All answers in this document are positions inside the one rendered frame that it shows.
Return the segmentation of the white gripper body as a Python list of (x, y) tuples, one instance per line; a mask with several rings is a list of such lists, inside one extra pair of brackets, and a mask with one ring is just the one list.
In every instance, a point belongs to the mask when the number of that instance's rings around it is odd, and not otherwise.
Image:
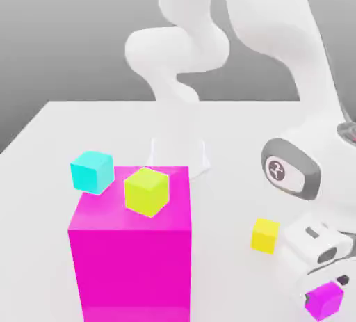
[[(338, 312), (316, 321), (305, 308), (305, 295), (328, 282), (335, 282), (343, 289), (343, 300)], [(293, 288), (293, 299), (308, 322), (356, 322), (356, 257), (341, 259), (304, 275)]]

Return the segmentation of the small yellow cube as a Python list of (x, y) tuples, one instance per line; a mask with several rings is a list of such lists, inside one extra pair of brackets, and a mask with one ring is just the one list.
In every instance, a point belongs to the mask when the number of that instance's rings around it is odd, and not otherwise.
[(251, 238), (251, 248), (273, 254), (279, 233), (280, 224), (264, 218), (258, 218), (254, 224)]

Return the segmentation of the small cyan cube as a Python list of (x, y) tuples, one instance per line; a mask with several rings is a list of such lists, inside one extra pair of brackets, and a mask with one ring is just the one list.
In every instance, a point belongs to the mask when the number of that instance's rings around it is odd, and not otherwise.
[(115, 180), (113, 157), (96, 151), (86, 151), (70, 164), (76, 190), (101, 195)]

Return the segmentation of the small lime cube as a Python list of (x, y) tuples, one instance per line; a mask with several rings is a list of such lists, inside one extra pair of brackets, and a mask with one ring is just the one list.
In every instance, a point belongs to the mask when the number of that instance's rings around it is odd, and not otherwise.
[(165, 173), (142, 167), (124, 180), (125, 207), (154, 217), (170, 200), (170, 181)]

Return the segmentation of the small magenta cube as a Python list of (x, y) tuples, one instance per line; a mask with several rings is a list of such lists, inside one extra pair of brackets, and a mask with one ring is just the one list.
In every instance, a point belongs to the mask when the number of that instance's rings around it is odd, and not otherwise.
[(316, 321), (322, 321), (339, 311), (343, 295), (337, 283), (325, 283), (306, 293), (305, 308)]

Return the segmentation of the large magenta box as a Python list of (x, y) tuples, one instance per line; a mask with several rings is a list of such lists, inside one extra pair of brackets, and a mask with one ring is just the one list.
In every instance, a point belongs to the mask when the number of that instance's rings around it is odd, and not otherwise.
[(188, 168), (159, 167), (170, 200), (151, 218), (125, 207), (134, 170), (118, 166), (101, 195), (83, 193), (68, 227), (83, 322), (190, 322)]

